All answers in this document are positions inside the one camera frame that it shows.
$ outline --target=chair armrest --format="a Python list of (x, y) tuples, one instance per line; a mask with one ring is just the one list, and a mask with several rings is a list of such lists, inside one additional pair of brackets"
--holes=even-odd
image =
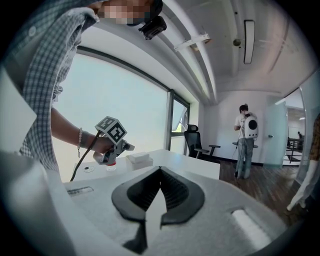
[(209, 153), (209, 150), (202, 149), (202, 148), (195, 148), (194, 150), (202, 153)]

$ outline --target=wooden floor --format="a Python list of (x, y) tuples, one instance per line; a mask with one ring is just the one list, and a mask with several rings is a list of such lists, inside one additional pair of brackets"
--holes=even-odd
[(236, 179), (234, 163), (221, 161), (219, 179), (228, 182), (261, 202), (291, 226), (302, 219), (306, 211), (295, 206), (292, 211), (286, 207), (296, 194), (299, 184), (295, 181), (298, 167), (266, 169), (252, 165), (248, 179)]

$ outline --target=white table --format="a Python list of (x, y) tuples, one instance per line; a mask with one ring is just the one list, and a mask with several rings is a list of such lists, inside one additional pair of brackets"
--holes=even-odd
[[(165, 166), (176, 171), (186, 171), (205, 176), (211, 179), (219, 179), (220, 164), (204, 161), (165, 149), (159, 149), (149, 152), (153, 159), (153, 166)], [(125, 157), (116, 159), (116, 170), (107, 171), (105, 165), (99, 165), (97, 162), (82, 163), (75, 175), (74, 181), (92, 180), (124, 174), (128, 172)]]

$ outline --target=pearl bracelet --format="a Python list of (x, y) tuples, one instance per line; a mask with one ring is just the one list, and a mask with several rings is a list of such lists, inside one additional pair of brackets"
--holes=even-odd
[(81, 139), (82, 139), (82, 128), (79, 130), (79, 141), (78, 141), (78, 158), (80, 158), (80, 146), (81, 146)]

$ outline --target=high table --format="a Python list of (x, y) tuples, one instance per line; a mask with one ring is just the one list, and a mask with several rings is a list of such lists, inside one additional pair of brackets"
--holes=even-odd
[[(165, 166), (173, 171), (186, 171), (211, 179), (219, 179), (219, 163), (192, 158), (165, 149), (158, 149), (148, 153), (153, 159), (153, 166)], [(118, 157), (115, 166), (116, 170), (107, 171), (105, 165), (99, 165), (96, 161), (83, 162), (76, 172), (74, 181), (92, 180), (129, 172), (125, 157)]]

